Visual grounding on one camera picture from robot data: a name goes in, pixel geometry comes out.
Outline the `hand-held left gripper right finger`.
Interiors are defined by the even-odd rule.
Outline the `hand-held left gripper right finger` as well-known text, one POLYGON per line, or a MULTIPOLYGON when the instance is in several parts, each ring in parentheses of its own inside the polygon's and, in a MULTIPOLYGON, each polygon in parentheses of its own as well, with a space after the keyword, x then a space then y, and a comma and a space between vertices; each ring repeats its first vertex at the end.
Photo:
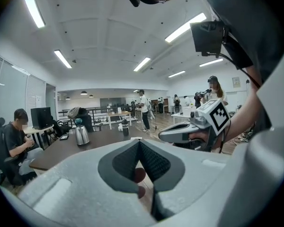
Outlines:
POLYGON ((140 162, 153 181, 152 213, 146 226, 217 227, 225 196, 215 186, 229 155, 140 140, 140 162))

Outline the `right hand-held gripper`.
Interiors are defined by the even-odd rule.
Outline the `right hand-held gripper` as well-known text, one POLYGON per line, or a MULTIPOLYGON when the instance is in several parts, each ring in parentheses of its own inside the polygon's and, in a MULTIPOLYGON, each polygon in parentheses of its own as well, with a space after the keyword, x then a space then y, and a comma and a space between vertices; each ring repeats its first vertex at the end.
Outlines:
POLYGON ((211 150, 231 118, 222 99, 211 99, 191 113, 190 122, 172 125, 159 133, 159 139, 168 143, 187 143, 191 133, 205 131, 206 140, 194 139, 195 150, 211 150))

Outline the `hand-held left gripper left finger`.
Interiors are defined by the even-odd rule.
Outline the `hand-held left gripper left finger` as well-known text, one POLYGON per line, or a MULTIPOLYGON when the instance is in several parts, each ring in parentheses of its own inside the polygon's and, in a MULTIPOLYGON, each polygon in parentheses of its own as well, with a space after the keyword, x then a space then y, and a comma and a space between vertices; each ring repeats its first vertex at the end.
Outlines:
POLYGON ((31 181, 19 196, 4 195, 16 213, 37 227, 150 227, 156 220, 136 193, 113 190, 98 173, 118 142, 74 154, 31 181))

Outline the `person's right hand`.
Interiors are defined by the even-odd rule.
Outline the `person's right hand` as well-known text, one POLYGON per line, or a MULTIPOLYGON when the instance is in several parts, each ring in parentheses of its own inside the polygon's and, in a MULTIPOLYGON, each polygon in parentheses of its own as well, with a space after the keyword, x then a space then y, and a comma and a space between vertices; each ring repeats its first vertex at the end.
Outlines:
POLYGON ((209 131, 198 131, 189 134, 193 150, 210 152, 214 144, 214 136, 209 131))

